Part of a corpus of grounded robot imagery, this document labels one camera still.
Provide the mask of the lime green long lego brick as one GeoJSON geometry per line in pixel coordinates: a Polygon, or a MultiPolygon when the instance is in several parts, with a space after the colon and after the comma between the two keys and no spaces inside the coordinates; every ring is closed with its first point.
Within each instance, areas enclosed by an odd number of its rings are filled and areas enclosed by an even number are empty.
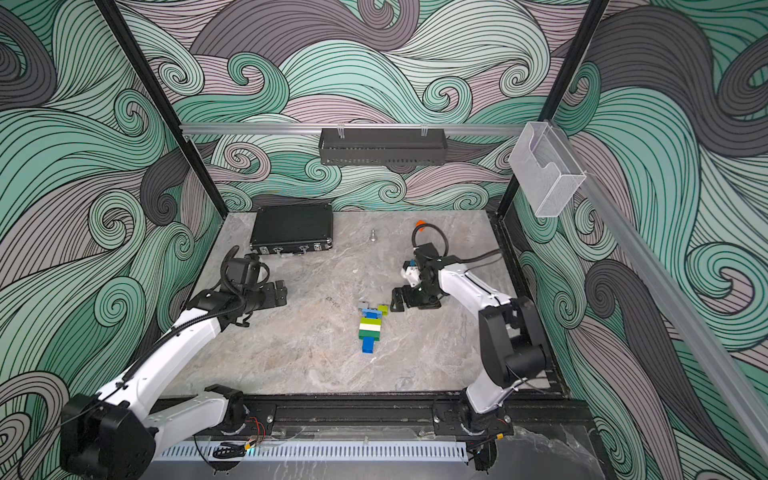
{"type": "Polygon", "coordinates": [[[381,319],[362,318],[360,320],[359,329],[364,331],[379,332],[381,330],[381,326],[382,326],[381,319]]]}

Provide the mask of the light blue lego brick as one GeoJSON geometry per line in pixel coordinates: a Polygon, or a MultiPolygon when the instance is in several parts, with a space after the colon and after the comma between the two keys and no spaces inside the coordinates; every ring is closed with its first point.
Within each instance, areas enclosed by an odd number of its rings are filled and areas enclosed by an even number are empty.
{"type": "Polygon", "coordinates": [[[377,309],[363,309],[362,314],[363,314],[363,317],[366,319],[381,320],[383,318],[383,313],[377,309]]]}

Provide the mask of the dark green lego brick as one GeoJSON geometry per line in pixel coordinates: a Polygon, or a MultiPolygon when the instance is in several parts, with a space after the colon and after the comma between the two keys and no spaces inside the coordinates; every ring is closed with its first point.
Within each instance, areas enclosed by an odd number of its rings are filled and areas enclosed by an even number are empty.
{"type": "Polygon", "coordinates": [[[359,332],[358,338],[360,340],[370,339],[371,341],[379,341],[380,340],[380,333],[379,332],[359,332]]]}

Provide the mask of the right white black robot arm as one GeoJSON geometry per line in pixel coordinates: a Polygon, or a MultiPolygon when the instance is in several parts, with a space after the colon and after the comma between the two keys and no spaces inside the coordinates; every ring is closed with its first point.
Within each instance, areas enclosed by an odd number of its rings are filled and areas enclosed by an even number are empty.
{"type": "Polygon", "coordinates": [[[438,309],[450,297],[477,316],[483,371],[466,388],[474,413],[501,407],[512,392],[549,368],[543,330],[528,328],[538,318],[531,299],[491,287],[464,260],[439,254],[431,243],[414,247],[413,255],[401,269],[406,284],[392,290],[390,310],[438,309]]]}

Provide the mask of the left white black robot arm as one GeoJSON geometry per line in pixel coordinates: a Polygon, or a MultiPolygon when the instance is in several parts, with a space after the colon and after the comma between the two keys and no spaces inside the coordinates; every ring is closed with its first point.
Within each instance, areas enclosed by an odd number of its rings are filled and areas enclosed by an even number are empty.
{"type": "Polygon", "coordinates": [[[256,254],[235,248],[219,280],[195,295],[171,328],[129,367],[93,395],[78,394],[62,408],[60,466],[83,479],[138,479],[177,443],[209,428],[238,434],[246,424],[241,391],[214,384],[193,398],[152,410],[168,385],[204,346],[230,326],[246,328],[259,310],[283,307],[288,290],[271,280],[256,254]]]}

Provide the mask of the black hard case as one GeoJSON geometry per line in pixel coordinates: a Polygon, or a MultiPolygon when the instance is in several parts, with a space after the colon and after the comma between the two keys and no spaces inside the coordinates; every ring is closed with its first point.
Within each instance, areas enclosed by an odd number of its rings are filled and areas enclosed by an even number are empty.
{"type": "Polygon", "coordinates": [[[330,204],[268,206],[256,214],[250,238],[254,253],[300,255],[330,250],[332,246],[330,204]]]}

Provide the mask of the black wall tray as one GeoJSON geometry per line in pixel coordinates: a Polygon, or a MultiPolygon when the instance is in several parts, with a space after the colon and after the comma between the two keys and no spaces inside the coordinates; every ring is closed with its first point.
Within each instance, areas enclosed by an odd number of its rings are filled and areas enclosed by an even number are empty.
{"type": "Polygon", "coordinates": [[[442,129],[325,128],[319,144],[321,162],[330,166],[441,165],[448,153],[442,129]]]}

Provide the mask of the clear plastic wall bin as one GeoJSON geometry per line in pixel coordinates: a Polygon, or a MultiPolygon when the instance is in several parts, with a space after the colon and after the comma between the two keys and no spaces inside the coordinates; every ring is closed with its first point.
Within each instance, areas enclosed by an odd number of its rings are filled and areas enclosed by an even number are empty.
{"type": "Polygon", "coordinates": [[[533,213],[558,217],[586,179],[565,132],[551,122],[528,122],[509,164],[533,213]]]}

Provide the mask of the aluminium wall rail right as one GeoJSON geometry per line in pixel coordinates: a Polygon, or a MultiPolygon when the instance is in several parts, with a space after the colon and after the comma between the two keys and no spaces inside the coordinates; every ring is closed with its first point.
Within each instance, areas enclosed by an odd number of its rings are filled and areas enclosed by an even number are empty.
{"type": "Polygon", "coordinates": [[[554,130],[557,143],[566,150],[566,160],[585,176],[585,180],[580,184],[584,195],[590,199],[605,226],[626,252],[636,274],[648,287],[661,313],[671,321],[681,339],[687,344],[742,431],[760,457],[766,459],[765,401],[638,232],[638,217],[631,205],[627,182],[623,180],[620,193],[614,194],[612,186],[602,181],[600,174],[580,154],[563,129],[555,124],[550,126],[554,130]]]}

